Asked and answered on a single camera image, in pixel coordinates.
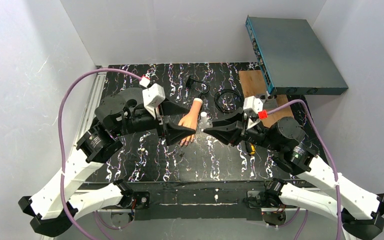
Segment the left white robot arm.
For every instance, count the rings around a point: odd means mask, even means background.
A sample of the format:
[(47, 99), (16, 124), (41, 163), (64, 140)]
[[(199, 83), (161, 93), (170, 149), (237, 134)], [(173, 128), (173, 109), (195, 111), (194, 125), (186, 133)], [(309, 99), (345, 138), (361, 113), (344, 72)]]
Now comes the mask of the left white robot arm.
[(168, 121), (168, 116), (186, 113), (187, 108), (165, 96), (149, 96), (140, 89), (105, 97), (75, 151), (63, 157), (61, 169), (37, 193), (18, 201), (21, 210), (32, 217), (33, 231), (57, 237), (77, 219), (105, 207), (147, 208), (149, 197), (134, 191), (121, 179), (84, 194), (77, 195), (76, 191), (123, 147), (121, 136), (156, 130), (160, 138), (172, 145), (193, 135), (193, 129)]

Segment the clear nail polish bottle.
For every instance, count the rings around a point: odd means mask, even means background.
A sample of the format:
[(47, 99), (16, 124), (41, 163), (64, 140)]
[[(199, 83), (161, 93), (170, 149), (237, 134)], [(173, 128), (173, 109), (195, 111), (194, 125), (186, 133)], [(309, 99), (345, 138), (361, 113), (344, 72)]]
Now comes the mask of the clear nail polish bottle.
[(200, 119), (199, 119), (198, 127), (202, 132), (205, 129), (212, 127), (212, 121), (209, 119), (208, 114), (205, 111), (202, 111), (200, 113)]

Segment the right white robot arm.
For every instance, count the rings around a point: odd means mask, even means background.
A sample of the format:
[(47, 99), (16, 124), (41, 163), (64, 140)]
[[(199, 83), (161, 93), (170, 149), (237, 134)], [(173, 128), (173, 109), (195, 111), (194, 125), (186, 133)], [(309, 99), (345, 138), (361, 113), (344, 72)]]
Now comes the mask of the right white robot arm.
[(334, 172), (318, 154), (304, 144), (305, 132), (290, 116), (270, 127), (254, 123), (242, 110), (215, 121), (204, 129), (225, 145), (247, 142), (270, 150), (272, 160), (283, 171), (320, 190), (312, 192), (278, 178), (255, 197), (263, 206), (295, 206), (331, 218), (352, 236), (372, 240), (384, 229), (384, 193), (375, 194)]

